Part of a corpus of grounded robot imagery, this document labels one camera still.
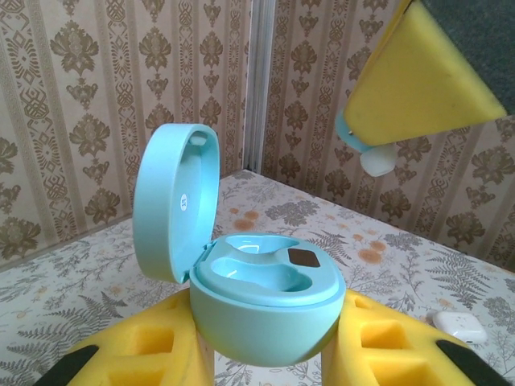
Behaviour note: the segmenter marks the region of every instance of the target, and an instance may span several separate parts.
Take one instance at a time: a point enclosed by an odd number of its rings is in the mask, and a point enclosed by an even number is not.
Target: earbud charging case
[[[216,133],[165,124],[150,139],[134,195],[134,248],[154,279],[190,281],[203,338],[221,354],[264,367],[311,358],[331,338],[345,283],[304,240],[237,233],[211,240],[220,182]]]

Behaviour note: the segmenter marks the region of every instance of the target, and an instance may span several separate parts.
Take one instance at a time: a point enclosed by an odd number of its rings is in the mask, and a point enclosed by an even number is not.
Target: open case lid
[[[161,125],[148,142],[134,193],[134,250],[148,277],[184,283],[211,240],[220,150],[206,125]]]

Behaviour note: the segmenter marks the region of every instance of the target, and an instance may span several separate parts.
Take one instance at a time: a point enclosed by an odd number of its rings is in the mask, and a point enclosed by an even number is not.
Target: floral fabric surface
[[[214,237],[287,234],[317,244],[349,288],[426,322],[473,313],[489,340],[473,347],[515,380],[515,276],[391,225],[242,171],[221,182]],[[0,384],[32,385],[71,345],[183,288],[142,275],[130,220],[0,273]],[[216,355],[217,386],[321,385],[320,357],[254,368]]]

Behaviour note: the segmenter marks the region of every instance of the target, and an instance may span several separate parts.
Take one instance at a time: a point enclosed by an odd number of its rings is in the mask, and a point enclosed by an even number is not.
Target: gray foam
[[[422,0],[499,102],[515,114],[515,0]]]

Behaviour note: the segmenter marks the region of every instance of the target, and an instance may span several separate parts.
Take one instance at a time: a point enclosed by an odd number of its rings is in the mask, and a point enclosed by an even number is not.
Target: patterned wallpaper
[[[162,123],[241,169],[250,0],[0,0],[0,266],[131,213]]]
[[[515,270],[514,117],[399,142],[378,179],[334,132],[395,6],[278,0],[263,173]]]

